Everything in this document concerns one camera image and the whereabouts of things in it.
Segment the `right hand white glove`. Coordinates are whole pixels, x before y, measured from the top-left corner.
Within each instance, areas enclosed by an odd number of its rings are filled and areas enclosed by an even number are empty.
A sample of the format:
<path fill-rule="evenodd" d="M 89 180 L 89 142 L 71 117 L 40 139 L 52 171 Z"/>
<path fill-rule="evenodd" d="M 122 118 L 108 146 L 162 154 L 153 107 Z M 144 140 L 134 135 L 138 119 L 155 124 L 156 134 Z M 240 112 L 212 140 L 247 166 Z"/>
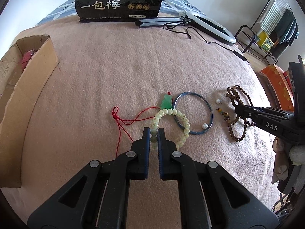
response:
<path fill-rule="evenodd" d="M 276 137 L 272 143 L 272 149 L 275 152 L 274 170 L 271 183 L 284 181 L 288 179 L 288 170 L 292 166 L 300 167 L 297 177 L 293 178 L 293 187 L 302 189 L 304 186 L 304 145 L 293 146 L 282 139 Z"/>

